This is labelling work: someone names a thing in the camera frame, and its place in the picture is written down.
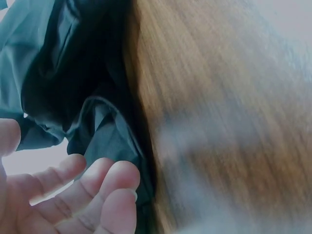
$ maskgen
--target brown wooden table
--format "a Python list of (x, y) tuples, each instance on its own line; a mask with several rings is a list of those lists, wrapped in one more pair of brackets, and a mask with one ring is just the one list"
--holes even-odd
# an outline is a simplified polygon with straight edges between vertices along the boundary
[(311, 12), (310, 0), (135, 1), (126, 60), (158, 233), (312, 233)]

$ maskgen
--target wooden surface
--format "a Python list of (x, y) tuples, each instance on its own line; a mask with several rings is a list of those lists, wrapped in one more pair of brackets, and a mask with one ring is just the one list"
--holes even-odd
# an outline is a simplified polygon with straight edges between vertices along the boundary
[(312, 2), (136, 0), (159, 233), (312, 233)]

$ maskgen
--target cloth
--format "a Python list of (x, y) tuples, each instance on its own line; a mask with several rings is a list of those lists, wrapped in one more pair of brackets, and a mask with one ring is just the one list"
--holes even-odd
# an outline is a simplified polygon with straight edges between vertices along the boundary
[(0, 10), (3, 10), (7, 7), (8, 7), (8, 5), (6, 3), (6, 0), (0, 0)]
[(21, 127), (18, 150), (66, 137), (67, 153), (127, 160), (141, 172), (136, 233), (154, 195), (141, 119), (122, 55), (130, 0), (16, 0), (0, 23), (0, 117)]

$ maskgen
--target palm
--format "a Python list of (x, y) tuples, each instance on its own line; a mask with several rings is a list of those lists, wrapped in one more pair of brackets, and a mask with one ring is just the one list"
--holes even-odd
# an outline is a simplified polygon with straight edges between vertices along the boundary
[[(7, 234), (130, 234), (134, 233), (135, 190), (139, 172), (129, 162), (102, 158), (64, 192), (31, 206), (30, 200), (48, 194), (83, 171), (85, 160), (71, 156), (62, 167), (31, 175), (7, 178), (5, 209), (0, 233)], [(112, 220), (126, 219), (120, 225)]]

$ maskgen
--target finger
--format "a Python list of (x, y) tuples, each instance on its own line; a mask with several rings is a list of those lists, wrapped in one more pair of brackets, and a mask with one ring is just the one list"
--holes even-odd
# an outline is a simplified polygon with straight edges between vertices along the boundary
[(82, 155), (70, 155), (58, 168), (50, 167), (33, 175), (8, 176), (7, 182), (22, 191), (28, 200), (42, 199), (72, 181), (85, 166), (86, 160)]
[(19, 124), (13, 119), (0, 119), (0, 157), (13, 153), (19, 143)]
[(108, 158), (98, 159), (68, 189), (54, 198), (35, 205), (34, 208), (53, 225), (71, 218), (96, 196), (113, 164), (114, 162)]
[(104, 202), (100, 225), (94, 234), (134, 234), (137, 194), (129, 189), (112, 192)]
[(0, 119), (0, 219), (4, 212), (6, 199), (6, 173), (2, 165), (1, 157), (14, 152), (19, 143), (19, 124), (12, 119)]
[(140, 174), (134, 164), (127, 161), (115, 163), (90, 204), (73, 219), (57, 225), (57, 230), (60, 233), (92, 234), (100, 224), (101, 208), (108, 195), (117, 189), (136, 190), (139, 183)]

